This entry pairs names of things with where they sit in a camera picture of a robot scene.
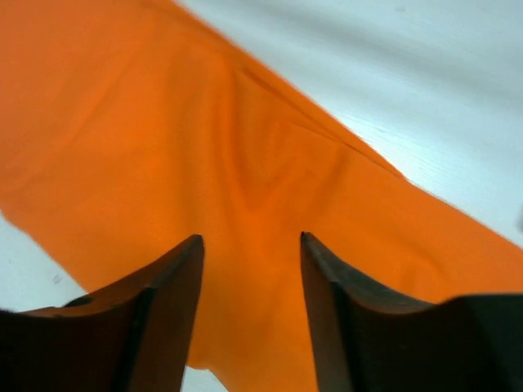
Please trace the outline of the orange trousers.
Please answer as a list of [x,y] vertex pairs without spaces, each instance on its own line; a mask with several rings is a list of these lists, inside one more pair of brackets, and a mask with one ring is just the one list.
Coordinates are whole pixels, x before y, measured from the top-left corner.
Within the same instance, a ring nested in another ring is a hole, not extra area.
[[231,391],[316,390],[304,231],[424,300],[522,289],[518,246],[169,1],[2,2],[1,210],[87,290],[201,234],[189,363]]

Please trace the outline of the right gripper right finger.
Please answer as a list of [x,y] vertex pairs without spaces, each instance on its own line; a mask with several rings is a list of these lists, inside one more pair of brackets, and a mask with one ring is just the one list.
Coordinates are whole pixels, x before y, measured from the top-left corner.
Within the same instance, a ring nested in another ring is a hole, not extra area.
[[521,295],[432,304],[348,265],[312,234],[300,243],[319,390],[521,390]]

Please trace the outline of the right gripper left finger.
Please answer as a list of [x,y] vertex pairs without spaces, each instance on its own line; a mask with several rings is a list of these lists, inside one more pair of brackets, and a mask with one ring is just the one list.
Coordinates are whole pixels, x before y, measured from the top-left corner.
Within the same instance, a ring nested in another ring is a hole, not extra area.
[[4,391],[178,391],[203,276],[192,235],[62,307],[1,313]]

